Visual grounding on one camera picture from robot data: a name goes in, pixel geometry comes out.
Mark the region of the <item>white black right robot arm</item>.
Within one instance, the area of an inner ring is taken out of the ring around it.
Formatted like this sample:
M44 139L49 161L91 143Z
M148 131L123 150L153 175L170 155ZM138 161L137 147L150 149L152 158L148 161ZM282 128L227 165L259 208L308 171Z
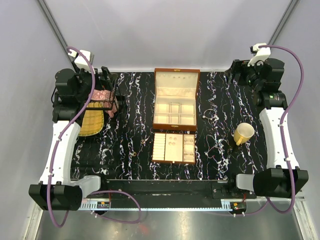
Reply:
M253 102L259 112L267 147L265 170L237 174L227 185L228 195L239 198L246 191L260 197L291 198L309 180L307 170L302 170L295 158L284 112L288 110L286 96L279 90L284 74L284 62L275 58L260 60L254 66L248 60L235 59L224 75L230 84L253 89Z

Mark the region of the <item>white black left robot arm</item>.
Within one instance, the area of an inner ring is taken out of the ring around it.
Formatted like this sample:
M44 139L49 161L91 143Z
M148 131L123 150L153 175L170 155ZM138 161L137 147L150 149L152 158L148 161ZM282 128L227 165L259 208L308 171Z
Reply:
M107 90L112 82L107 67L91 74L83 68L75 72L65 68L55 74L53 101L53 137L47 164L38 184L28 194L44 211L76 211L91 193L103 198L108 186L97 175L71 181L70 168L77 137L84 122L87 106L95 90Z

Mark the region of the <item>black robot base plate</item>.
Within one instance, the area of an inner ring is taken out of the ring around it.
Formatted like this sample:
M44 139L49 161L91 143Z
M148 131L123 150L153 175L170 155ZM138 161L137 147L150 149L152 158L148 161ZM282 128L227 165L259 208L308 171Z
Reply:
M105 180L101 189L126 192L143 209L219 208L221 200L257 198L226 180Z

